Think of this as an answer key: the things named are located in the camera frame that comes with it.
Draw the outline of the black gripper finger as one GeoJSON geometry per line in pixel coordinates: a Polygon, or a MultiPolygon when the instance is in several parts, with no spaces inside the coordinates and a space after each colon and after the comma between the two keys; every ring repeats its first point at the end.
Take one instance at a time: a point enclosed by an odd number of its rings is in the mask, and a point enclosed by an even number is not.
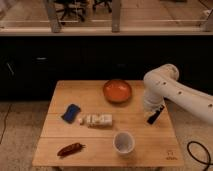
{"type": "Polygon", "coordinates": [[[159,115],[161,114],[164,108],[165,106],[161,105],[161,107],[158,110],[156,110],[152,116],[148,118],[147,122],[149,124],[153,124],[156,121],[156,119],[159,117],[159,115]]]}

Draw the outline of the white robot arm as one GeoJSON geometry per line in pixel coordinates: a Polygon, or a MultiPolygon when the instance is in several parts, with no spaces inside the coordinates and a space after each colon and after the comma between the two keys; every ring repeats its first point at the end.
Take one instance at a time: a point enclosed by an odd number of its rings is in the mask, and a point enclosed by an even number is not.
{"type": "Polygon", "coordinates": [[[143,106],[146,112],[158,110],[167,98],[196,117],[213,124],[213,96],[178,82],[179,70],[165,64],[144,75],[143,106]]]}

